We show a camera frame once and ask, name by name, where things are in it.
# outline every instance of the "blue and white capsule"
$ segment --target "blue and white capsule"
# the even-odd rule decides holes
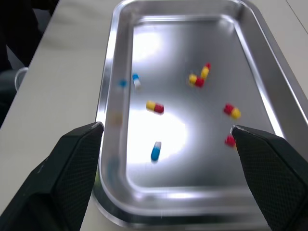
[[[154,148],[151,153],[151,160],[153,161],[158,160],[161,147],[162,147],[161,142],[155,142]]]
[[[133,82],[134,82],[135,89],[139,89],[141,87],[139,76],[137,74],[133,74]]]

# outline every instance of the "metal tray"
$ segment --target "metal tray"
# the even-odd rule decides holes
[[[188,75],[206,62],[212,68],[204,87],[191,87]],[[148,100],[163,104],[164,114],[147,111]],[[223,113],[226,103],[241,110],[239,120]],[[307,112],[250,2],[124,1],[114,10],[103,72],[97,120],[105,133],[93,194],[123,226],[267,229],[239,156],[224,140],[236,123],[282,136],[304,154]],[[156,141],[162,149],[152,163]]]

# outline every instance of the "yellow capsule half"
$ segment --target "yellow capsule half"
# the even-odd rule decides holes
[[[201,78],[206,79],[209,72],[210,70],[208,69],[207,66],[203,67],[201,71]]]
[[[194,74],[190,74],[189,75],[189,82],[192,83],[192,84],[195,84],[197,81],[197,76],[194,75]]]
[[[153,101],[148,101],[148,102],[146,102],[146,108],[149,109],[149,110],[151,110],[151,111],[154,111],[155,105],[156,105],[156,103],[153,102]]]
[[[238,118],[241,117],[241,112],[240,112],[240,110],[239,110],[237,107],[235,107],[235,108],[231,111],[231,117],[232,117],[233,119],[238,119]]]

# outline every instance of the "table surface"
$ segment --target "table surface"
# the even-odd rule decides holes
[[[308,16],[300,0],[252,2],[308,96]],[[95,120],[110,21],[118,3],[59,2],[0,130],[0,213],[63,134]],[[90,199],[82,231],[123,229]]]

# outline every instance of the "pill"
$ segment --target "pill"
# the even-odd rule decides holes
[[[211,64],[210,63],[207,63],[203,68],[202,68],[202,71],[201,71],[201,78],[206,80],[207,79],[207,76],[208,76],[208,73],[210,72],[210,69],[211,69]]]
[[[164,112],[164,106],[159,104],[159,103],[155,103],[153,101],[148,101],[146,103],[146,108],[151,110],[151,111],[155,111],[157,113],[163,113]]]
[[[133,74],[132,78],[133,78],[135,89],[139,89],[141,87],[139,76],[137,74]]]
[[[227,103],[223,111],[231,116],[233,119],[238,119],[241,117],[241,112],[237,107],[234,107],[232,104]]]
[[[190,74],[189,75],[189,82],[198,86],[198,87],[202,87],[204,84],[204,79],[202,78],[198,78],[196,75],[194,74]]]
[[[155,142],[154,148],[152,149],[152,153],[151,153],[151,160],[153,161],[158,160],[161,147],[162,147],[161,142]]]
[[[226,145],[228,145],[229,147],[236,147],[235,145],[235,139],[232,135],[227,136],[226,140],[225,140]]]

